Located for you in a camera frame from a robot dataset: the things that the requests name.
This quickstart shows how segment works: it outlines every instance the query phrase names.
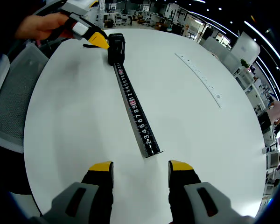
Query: desk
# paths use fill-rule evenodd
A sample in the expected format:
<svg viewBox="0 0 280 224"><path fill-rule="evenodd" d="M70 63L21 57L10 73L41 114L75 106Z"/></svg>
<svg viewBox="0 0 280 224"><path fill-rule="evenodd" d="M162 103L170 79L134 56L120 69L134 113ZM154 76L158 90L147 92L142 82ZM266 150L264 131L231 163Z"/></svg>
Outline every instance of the desk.
<svg viewBox="0 0 280 224"><path fill-rule="evenodd" d="M40 210L47 212L52 199L81 181L91 165L112 160L111 223L169 223L173 159L193 166L241 215L254 216L266 178L264 142L253 108L229 71L182 36L145 29L106 33L125 37L125 69L164 152L142 158L107 51L65 41L39 77L25 122L26 170ZM224 109L175 52L188 56L215 85Z"/></svg>

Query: human hand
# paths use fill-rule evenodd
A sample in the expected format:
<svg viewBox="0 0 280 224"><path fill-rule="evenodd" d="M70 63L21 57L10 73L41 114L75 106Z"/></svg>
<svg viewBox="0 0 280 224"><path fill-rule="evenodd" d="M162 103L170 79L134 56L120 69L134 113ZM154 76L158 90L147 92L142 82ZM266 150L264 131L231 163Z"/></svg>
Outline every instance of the human hand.
<svg viewBox="0 0 280 224"><path fill-rule="evenodd" d="M64 25L67 20L68 16L61 13L46 16L30 15L21 22L14 37L16 39L45 40L54 29ZM60 37L73 38L73 33L65 29Z"/></svg>

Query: tape measure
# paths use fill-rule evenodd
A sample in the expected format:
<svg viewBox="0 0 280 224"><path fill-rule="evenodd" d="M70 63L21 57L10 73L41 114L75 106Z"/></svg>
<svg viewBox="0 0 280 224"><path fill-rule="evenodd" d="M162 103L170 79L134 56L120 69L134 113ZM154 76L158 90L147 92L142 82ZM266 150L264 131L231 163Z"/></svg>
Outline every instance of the tape measure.
<svg viewBox="0 0 280 224"><path fill-rule="evenodd" d="M161 153L153 131L123 67L125 39L122 34L110 34L108 43L110 46L108 49L108 61L114 67L138 146L145 157Z"/></svg>

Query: chair backrest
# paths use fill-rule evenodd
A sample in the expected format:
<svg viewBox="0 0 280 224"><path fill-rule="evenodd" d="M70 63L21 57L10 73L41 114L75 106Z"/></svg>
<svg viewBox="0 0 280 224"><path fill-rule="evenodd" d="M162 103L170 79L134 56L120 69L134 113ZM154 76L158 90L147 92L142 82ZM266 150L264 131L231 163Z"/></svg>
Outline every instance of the chair backrest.
<svg viewBox="0 0 280 224"><path fill-rule="evenodd" d="M269 152L266 154L266 169L276 168L279 163L279 152Z"/></svg>
<svg viewBox="0 0 280 224"><path fill-rule="evenodd" d="M0 146L23 153L25 118L33 89L48 58L33 44L10 64L0 88Z"/></svg>

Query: potted plant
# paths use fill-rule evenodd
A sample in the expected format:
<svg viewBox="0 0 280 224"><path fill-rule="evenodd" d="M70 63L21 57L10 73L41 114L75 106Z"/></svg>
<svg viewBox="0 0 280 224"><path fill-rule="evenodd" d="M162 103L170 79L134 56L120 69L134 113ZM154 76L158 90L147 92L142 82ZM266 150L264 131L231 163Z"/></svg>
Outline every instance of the potted plant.
<svg viewBox="0 0 280 224"><path fill-rule="evenodd" d="M240 62L241 62L241 64L242 64L245 68L249 68L249 67L250 67L250 64L247 64L247 62L246 62L243 58L241 58Z"/></svg>

